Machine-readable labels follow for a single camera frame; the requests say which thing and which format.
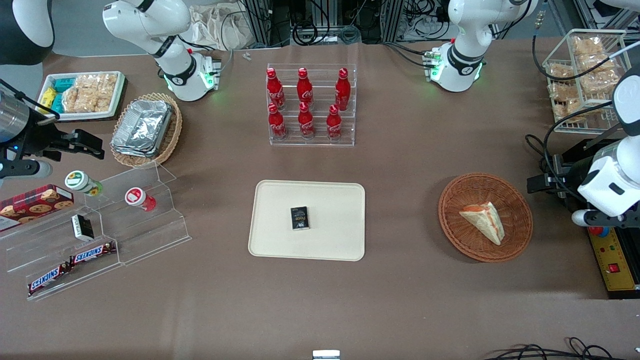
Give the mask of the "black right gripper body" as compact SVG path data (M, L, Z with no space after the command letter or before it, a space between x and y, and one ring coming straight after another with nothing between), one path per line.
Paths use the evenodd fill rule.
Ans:
M57 128L56 118L46 119L44 125L38 122L20 117L10 118L11 161L31 155L60 161L59 152L76 152L70 141L65 138L68 134Z

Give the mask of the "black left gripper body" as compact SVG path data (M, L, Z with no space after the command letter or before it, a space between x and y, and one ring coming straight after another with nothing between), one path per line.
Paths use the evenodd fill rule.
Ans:
M583 199L578 192L578 187L588 175L595 153L594 150L568 150L554 155L554 170L560 170L562 167L571 168L570 185L565 186L560 183L556 186L561 198Z

